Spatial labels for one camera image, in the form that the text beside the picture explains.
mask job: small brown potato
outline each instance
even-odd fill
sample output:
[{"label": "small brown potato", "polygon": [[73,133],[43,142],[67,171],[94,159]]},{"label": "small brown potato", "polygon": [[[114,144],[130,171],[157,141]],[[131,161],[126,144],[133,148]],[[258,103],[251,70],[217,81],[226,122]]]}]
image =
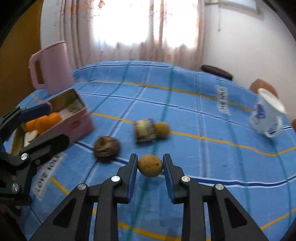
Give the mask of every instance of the small brown potato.
[{"label": "small brown potato", "polygon": [[170,133],[169,125],[164,121],[155,123],[154,130],[157,135],[157,138],[166,138]]},{"label": "small brown potato", "polygon": [[163,163],[157,156],[148,154],[138,160],[138,169],[146,177],[157,177],[163,169]]}]

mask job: white cup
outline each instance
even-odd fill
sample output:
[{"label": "white cup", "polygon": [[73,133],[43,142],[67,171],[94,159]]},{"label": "white cup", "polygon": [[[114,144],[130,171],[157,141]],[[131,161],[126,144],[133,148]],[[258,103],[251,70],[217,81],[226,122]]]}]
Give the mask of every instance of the white cup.
[{"label": "white cup", "polygon": [[[251,124],[253,128],[267,137],[275,137],[281,130],[281,116],[286,114],[282,102],[266,89],[258,89],[258,99],[251,113]],[[270,134],[271,127],[277,124],[277,130]]]}]

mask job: open box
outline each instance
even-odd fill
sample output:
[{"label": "open box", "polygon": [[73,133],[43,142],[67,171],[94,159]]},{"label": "open box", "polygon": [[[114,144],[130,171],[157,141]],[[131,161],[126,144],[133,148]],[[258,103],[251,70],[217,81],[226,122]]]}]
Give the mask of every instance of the open box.
[{"label": "open box", "polygon": [[[94,124],[91,119],[91,113],[86,108],[84,102],[74,89],[69,89],[47,101],[52,107],[52,112],[59,112],[62,121],[45,131],[39,137],[50,137],[52,134],[61,131],[68,136],[70,143],[73,143],[86,134],[94,130]],[[65,115],[63,110],[69,110],[72,106],[76,106],[75,112]],[[15,131],[11,147],[11,153],[18,155],[24,147],[25,124],[22,123]]]}]

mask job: orange fruit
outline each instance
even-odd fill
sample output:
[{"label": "orange fruit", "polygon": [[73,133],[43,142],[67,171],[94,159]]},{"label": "orange fruit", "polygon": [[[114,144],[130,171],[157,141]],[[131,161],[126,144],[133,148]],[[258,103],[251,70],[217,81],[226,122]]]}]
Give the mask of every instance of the orange fruit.
[{"label": "orange fruit", "polygon": [[37,118],[35,122],[35,127],[39,135],[47,131],[51,127],[48,116],[44,115],[42,117]]},{"label": "orange fruit", "polygon": [[57,112],[51,113],[48,116],[48,118],[49,118],[49,122],[50,122],[51,126],[54,126],[55,124],[58,124],[62,120],[60,114],[57,113]]},{"label": "orange fruit", "polygon": [[26,129],[26,131],[28,131],[28,132],[32,132],[32,131],[36,130],[35,122],[36,122],[36,119],[27,122],[27,123],[25,124],[25,129]]}]

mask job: silver screw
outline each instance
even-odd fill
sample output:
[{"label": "silver screw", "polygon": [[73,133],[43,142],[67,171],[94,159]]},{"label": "silver screw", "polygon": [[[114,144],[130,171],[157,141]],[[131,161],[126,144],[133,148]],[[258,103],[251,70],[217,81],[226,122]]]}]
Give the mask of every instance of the silver screw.
[{"label": "silver screw", "polygon": [[20,157],[23,161],[26,160],[29,157],[28,153],[23,153]]},{"label": "silver screw", "polygon": [[18,188],[19,188],[19,186],[18,186],[17,183],[13,183],[12,186],[11,186],[11,190],[14,193],[17,193],[18,192]]},{"label": "silver screw", "polygon": [[188,177],[188,176],[182,176],[182,177],[181,177],[181,180],[182,180],[183,182],[189,182],[189,181],[190,181],[190,177]]},{"label": "silver screw", "polygon": [[78,190],[84,190],[86,188],[86,185],[84,183],[81,183],[77,186]]},{"label": "silver screw", "polygon": [[111,177],[111,181],[113,182],[118,182],[120,180],[120,177],[119,176],[113,176]]},{"label": "silver screw", "polygon": [[218,183],[218,184],[215,185],[215,188],[217,190],[223,190],[224,189],[224,186],[222,184]]}]

